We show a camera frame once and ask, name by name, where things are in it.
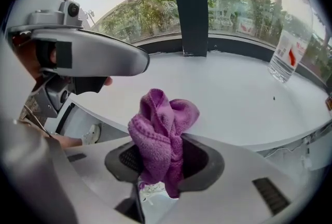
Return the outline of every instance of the water bottle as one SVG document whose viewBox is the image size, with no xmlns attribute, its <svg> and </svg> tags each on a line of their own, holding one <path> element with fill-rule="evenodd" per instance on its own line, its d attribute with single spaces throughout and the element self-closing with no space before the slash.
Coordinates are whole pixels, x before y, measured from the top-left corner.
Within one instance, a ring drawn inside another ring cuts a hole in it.
<svg viewBox="0 0 332 224">
<path fill-rule="evenodd" d="M 297 11 L 287 12 L 279 43 L 268 70 L 278 81 L 285 83 L 304 56 L 312 36 L 312 9 L 308 0 L 294 0 Z"/>
</svg>

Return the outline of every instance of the bottle label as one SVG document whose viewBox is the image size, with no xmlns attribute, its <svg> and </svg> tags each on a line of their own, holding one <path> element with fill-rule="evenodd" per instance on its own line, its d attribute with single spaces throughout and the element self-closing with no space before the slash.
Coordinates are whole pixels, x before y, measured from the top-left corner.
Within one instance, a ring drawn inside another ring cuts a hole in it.
<svg viewBox="0 0 332 224">
<path fill-rule="evenodd" d="M 283 30 L 275 54 L 292 68 L 296 68 L 306 52 L 308 43 Z"/>
</svg>

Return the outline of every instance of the white counter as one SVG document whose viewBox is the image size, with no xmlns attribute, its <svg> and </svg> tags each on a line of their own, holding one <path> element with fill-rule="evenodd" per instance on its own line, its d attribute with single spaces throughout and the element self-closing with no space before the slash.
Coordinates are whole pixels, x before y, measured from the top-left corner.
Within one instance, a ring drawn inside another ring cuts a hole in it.
<svg viewBox="0 0 332 224">
<path fill-rule="evenodd" d="M 127 131 L 140 98 L 159 88 L 169 100 L 190 100 L 200 110 L 187 133 L 254 151 L 295 141 L 331 119 L 324 90 L 298 74 L 281 84 L 267 65 L 220 52 L 208 53 L 207 58 L 154 54 L 145 73 L 113 77 L 113 84 L 100 93 L 72 94 L 71 99 L 100 120 Z"/>
</svg>

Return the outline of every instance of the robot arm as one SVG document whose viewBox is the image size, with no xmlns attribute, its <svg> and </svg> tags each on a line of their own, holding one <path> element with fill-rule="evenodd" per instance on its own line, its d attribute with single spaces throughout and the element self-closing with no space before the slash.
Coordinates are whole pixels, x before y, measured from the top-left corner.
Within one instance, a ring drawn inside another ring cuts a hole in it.
<svg viewBox="0 0 332 224">
<path fill-rule="evenodd" d="M 10 44 L 22 32 L 36 41 L 43 82 L 33 94 L 45 117 L 55 118 L 69 93 L 99 92 L 107 76 L 135 76 L 149 65 L 144 50 L 83 30 L 78 13 L 70 0 L 16 0 L 6 24 Z M 56 65 L 47 55 L 54 48 Z"/>
</svg>

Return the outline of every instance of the purple towel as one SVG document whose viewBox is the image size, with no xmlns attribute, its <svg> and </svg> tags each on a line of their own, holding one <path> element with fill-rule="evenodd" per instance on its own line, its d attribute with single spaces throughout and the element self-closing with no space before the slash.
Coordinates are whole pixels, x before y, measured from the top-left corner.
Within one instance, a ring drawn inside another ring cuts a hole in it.
<svg viewBox="0 0 332 224">
<path fill-rule="evenodd" d="M 143 158 L 143 181 L 165 183 L 171 198 L 178 198 L 177 184 L 183 179 L 183 150 L 180 135 L 197 120 L 197 107 L 187 100 L 169 102 L 160 89 L 141 98 L 140 113 L 128 124 L 128 131 Z"/>
</svg>

